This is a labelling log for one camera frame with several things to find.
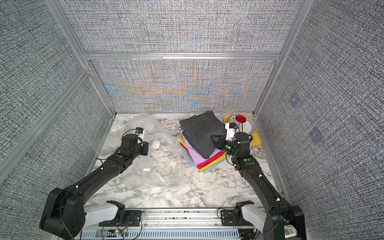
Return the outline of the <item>white patterned saucer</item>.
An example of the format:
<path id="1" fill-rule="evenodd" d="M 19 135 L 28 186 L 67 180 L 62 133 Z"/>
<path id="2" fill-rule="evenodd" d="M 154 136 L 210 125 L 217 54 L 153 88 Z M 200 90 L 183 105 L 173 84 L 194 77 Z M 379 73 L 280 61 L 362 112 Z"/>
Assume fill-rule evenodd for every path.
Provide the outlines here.
<path id="1" fill-rule="evenodd" d="M 247 122 L 244 124 L 239 124 L 235 120 L 235 116 L 236 115 L 230 116 L 229 119 L 227 120 L 227 123 L 235 123 L 238 127 L 237 132 L 243 132 L 251 135 L 256 131 L 256 124 L 249 116 L 244 115 L 247 117 Z"/>

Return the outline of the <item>yellow plastic tray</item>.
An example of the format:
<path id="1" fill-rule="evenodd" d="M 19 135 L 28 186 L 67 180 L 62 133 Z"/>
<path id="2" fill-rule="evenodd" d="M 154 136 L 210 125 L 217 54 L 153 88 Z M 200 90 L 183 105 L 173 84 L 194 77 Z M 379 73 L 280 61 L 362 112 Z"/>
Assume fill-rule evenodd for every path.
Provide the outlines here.
<path id="1" fill-rule="evenodd" d="M 226 124 L 227 123 L 227 120 L 229 119 L 229 117 L 230 116 L 233 116 L 233 115 L 224 115 L 223 116 L 223 121 L 224 121 L 224 123 Z M 258 131 L 257 131 L 257 129 L 256 129 L 256 131 L 253 133 L 253 134 L 251 134 L 251 136 L 253 137 L 253 139 L 252 139 L 252 141 L 251 141 L 251 143 L 250 143 L 250 146 L 251 147 L 258 147 L 258 146 L 261 146 L 262 145 L 262 140 L 261 140 L 261 138 L 260 138 L 260 136 L 259 136 L 259 133 L 258 133 Z"/>

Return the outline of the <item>aluminium front rail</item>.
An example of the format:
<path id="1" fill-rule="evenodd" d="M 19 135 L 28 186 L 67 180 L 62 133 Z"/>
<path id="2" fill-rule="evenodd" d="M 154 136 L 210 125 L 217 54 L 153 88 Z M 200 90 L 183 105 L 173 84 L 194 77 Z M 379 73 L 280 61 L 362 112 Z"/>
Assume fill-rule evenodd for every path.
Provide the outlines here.
<path id="1" fill-rule="evenodd" d="M 117 213 L 125 210 L 140 210 L 142 211 L 141 221 L 154 222 L 156 226 L 167 225 L 176 226 L 182 225 L 183 222 L 190 222 L 192 225 L 218 225 L 223 226 L 217 215 L 220 208 L 186 208 L 186 209 L 127 209 L 124 207 L 118 208 L 111 204 L 100 205 L 95 208 L 86 208 L 86 223 L 85 227 L 93 226 L 104 221 L 113 220 Z M 262 230 L 265 223 L 266 213 L 259 207 L 247 204 L 242 207 L 223 208 L 235 210 L 236 216 L 252 224 L 252 227 Z"/>

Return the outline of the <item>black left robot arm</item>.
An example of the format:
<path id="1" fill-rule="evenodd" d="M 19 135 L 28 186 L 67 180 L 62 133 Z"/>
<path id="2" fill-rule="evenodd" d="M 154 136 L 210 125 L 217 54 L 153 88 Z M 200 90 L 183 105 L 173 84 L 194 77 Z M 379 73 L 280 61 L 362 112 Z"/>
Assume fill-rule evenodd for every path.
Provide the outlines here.
<path id="1" fill-rule="evenodd" d="M 85 203 L 109 180 L 123 173 L 138 156 L 147 156 L 149 143 L 137 134 L 126 134 L 122 143 L 104 163 L 83 179 L 64 188 L 53 189 L 47 197 L 40 229 L 73 240 L 86 226 Z"/>

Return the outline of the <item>purple garment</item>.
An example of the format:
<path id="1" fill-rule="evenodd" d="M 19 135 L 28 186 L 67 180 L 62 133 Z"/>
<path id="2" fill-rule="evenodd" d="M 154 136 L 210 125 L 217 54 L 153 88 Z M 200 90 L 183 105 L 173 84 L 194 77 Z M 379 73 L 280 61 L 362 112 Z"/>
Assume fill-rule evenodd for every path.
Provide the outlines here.
<path id="1" fill-rule="evenodd" d="M 182 127 L 179 127 L 179 132 L 180 134 L 182 135 L 182 138 L 183 138 L 183 141 L 184 141 L 184 146 L 187 148 L 191 158 L 193 159 L 194 163 L 196 165 L 200 165 L 200 164 L 203 164 L 205 163 L 206 161 L 215 161 L 216 159 L 220 158 L 225 152 L 224 151 L 220 151 L 218 149 L 215 149 L 212 154 L 210 155 L 210 157 L 203 157 L 200 153 L 198 153 L 193 147 L 192 145 L 188 142 L 188 140 L 186 139 L 186 137 L 184 136 L 183 132 L 183 128 Z"/>

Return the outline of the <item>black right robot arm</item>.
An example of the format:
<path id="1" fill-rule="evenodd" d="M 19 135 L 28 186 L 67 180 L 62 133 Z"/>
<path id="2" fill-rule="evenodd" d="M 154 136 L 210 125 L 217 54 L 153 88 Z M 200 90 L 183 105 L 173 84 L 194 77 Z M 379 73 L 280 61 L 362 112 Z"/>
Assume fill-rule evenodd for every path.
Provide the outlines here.
<path id="1" fill-rule="evenodd" d="M 250 184 L 264 207 L 261 211 L 250 201 L 236 203 L 237 221 L 252 224 L 265 240 L 285 240 L 285 226 L 294 228 L 292 233 L 296 239 L 306 240 L 303 211 L 299 206 L 292 206 L 265 176 L 260 164 L 251 155 L 252 139 L 245 133 L 235 133 L 232 140 L 227 140 L 224 135 L 211 136 L 215 147 L 231 156 L 234 168 Z"/>

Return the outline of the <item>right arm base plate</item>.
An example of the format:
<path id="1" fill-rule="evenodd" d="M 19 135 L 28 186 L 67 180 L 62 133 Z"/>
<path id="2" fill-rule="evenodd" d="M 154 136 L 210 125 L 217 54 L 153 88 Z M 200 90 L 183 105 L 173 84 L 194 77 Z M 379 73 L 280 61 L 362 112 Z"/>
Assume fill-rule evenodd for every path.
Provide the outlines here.
<path id="1" fill-rule="evenodd" d="M 225 227 L 233 226 L 252 226 L 250 222 L 240 219 L 236 216 L 235 210 L 220 208 L 217 211 L 217 215 Z"/>

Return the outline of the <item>white vacuum bag valve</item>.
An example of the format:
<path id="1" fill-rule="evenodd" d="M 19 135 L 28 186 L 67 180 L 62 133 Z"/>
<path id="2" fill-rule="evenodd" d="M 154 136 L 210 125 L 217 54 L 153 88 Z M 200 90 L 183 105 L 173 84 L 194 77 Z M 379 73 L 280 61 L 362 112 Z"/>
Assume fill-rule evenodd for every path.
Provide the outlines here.
<path id="1" fill-rule="evenodd" d="M 156 150 L 156 149 L 158 149 L 159 147 L 160 147 L 160 142 L 157 141 L 157 140 L 153 141 L 153 143 L 152 143 L 152 149 Z"/>

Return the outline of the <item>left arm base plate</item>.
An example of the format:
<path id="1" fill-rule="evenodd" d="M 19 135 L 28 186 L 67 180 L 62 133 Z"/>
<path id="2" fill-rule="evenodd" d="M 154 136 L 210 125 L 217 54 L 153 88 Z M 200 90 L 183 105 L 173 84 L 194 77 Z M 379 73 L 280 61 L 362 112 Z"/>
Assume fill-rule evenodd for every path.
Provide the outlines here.
<path id="1" fill-rule="evenodd" d="M 124 214 L 123 212 L 117 213 L 113 220 L 99 223 L 99 227 L 139 227 L 141 216 L 142 211 L 140 210 L 125 210 Z"/>

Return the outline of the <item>red striped waistband shorts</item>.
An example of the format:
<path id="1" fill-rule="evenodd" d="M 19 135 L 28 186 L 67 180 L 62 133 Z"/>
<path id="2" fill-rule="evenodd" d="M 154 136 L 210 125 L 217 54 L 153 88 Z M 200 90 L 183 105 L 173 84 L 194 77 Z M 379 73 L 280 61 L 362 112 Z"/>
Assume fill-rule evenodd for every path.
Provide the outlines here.
<path id="1" fill-rule="evenodd" d="M 199 165 L 196 165 L 195 162 L 193 161 L 193 159 L 191 158 L 191 156 L 188 152 L 188 149 L 184 146 L 184 144 L 180 143 L 180 146 L 181 146 L 181 150 L 184 154 L 186 161 L 188 163 L 192 164 L 193 166 L 195 166 L 200 172 L 204 172 L 207 169 L 212 168 L 213 166 L 217 165 L 218 163 L 220 163 L 221 161 L 223 161 L 227 157 L 227 154 L 225 152 L 221 151 L 221 152 L 217 153 L 216 155 L 214 155 L 212 158 L 206 160 L 205 162 L 203 162 Z"/>

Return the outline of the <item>clear plastic vacuum bag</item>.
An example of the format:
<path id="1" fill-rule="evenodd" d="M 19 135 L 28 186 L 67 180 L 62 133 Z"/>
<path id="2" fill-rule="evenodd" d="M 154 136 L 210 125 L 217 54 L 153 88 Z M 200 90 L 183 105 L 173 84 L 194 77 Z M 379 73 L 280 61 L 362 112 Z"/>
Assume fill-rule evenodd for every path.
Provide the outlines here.
<path id="1" fill-rule="evenodd" d="M 141 127 L 145 142 L 149 143 L 147 156 L 139 156 L 133 164 L 119 175 L 127 186 L 147 191 L 161 188 L 166 191 L 176 189 L 185 183 L 179 140 L 160 125 L 157 119 L 148 112 L 141 112 L 120 127 L 113 127 L 113 137 L 121 137 L 124 132 L 133 134 L 130 129 Z M 152 149 L 153 141 L 159 141 L 160 147 Z"/>

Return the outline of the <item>black garment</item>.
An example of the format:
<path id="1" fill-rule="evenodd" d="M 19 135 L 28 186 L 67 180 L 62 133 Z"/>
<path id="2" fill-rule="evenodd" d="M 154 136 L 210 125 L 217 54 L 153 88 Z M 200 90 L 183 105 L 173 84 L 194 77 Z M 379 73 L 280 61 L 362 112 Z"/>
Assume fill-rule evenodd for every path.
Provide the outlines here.
<path id="1" fill-rule="evenodd" d="M 227 130 L 213 111 L 206 111 L 180 121 L 183 136 L 190 145 L 205 159 L 209 159 L 214 152 L 215 145 L 211 140 L 212 135 L 225 135 Z"/>

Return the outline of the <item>white cup red inside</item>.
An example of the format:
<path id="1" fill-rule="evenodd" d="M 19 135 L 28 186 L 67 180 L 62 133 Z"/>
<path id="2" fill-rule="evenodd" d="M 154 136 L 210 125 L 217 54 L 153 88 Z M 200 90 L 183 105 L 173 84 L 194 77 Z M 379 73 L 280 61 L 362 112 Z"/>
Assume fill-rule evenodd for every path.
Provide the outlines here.
<path id="1" fill-rule="evenodd" d="M 244 115 L 236 115 L 235 116 L 235 120 L 239 123 L 239 124 L 244 124 L 247 122 L 247 117 L 244 116 Z"/>

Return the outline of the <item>light blue trousers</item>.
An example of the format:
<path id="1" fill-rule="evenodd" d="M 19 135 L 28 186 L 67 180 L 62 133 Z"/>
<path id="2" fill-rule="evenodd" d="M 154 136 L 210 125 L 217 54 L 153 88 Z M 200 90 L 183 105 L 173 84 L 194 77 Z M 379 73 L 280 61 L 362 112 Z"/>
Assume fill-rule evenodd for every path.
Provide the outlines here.
<path id="1" fill-rule="evenodd" d="M 194 161 L 192 160 L 192 158 L 189 156 L 189 154 L 187 153 L 187 151 L 184 149 L 184 148 L 181 148 L 181 151 L 186 159 L 186 161 L 191 164 L 192 166 L 194 166 L 195 168 L 197 168 L 197 166 L 195 165 Z M 222 161 L 219 161 L 219 162 L 216 162 L 214 163 L 213 165 L 211 164 L 209 167 L 205 167 L 203 169 L 200 170 L 200 172 L 206 174 L 208 173 L 209 171 L 211 171 L 212 169 L 214 169 L 215 167 L 217 167 Z"/>

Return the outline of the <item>yellow garment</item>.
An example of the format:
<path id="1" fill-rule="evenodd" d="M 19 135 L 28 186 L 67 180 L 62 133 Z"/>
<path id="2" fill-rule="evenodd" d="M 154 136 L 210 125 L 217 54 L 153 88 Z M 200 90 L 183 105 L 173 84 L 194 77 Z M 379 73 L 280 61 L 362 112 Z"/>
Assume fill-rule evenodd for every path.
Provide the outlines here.
<path id="1" fill-rule="evenodd" d="M 178 135 L 178 140 L 187 162 L 192 164 L 202 173 L 209 172 L 229 156 L 224 151 L 215 150 L 211 157 L 206 160 L 200 156 L 195 149 L 186 144 L 181 134 Z"/>

